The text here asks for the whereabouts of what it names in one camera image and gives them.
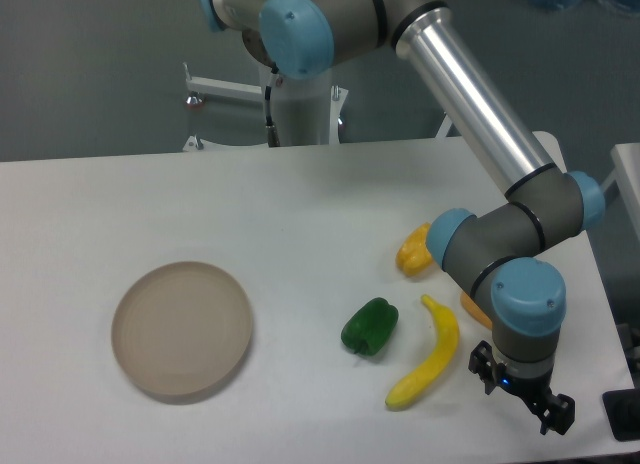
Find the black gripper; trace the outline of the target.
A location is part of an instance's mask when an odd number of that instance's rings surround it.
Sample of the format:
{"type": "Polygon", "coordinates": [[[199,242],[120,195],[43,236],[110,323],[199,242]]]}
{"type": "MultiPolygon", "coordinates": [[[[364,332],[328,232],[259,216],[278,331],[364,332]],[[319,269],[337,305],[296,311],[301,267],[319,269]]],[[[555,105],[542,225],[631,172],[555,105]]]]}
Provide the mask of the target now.
{"type": "Polygon", "coordinates": [[[493,351],[487,341],[480,341],[471,351],[468,369],[484,384],[490,395],[496,387],[520,398],[540,420],[540,434],[553,431],[564,436],[575,422],[575,401],[550,390],[555,356],[536,362],[521,362],[501,351],[493,351]]]}

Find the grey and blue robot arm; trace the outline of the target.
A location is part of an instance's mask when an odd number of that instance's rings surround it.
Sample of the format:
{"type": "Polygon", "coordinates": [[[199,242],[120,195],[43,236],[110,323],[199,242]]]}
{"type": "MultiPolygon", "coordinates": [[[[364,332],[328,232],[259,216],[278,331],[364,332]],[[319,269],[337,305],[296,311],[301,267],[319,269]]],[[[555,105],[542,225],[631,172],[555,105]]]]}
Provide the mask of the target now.
{"type": "Polygon", "coordinates": [[[598,223],[598,183],[564,173],[494,88],[451,23],[442,0],[198,0],[215,32],[258,37],[259,60],[310,79],[391,47],[452,119],[505,204],[475,216],[453,209],[431,225],[426,246],[439,267],[492,322],[492,339],[469,368],[487,391],[520,398],[543,431],[565,433],[572,398],[550,388],[566,314],[566,286],[539,255],[598,223]]]}

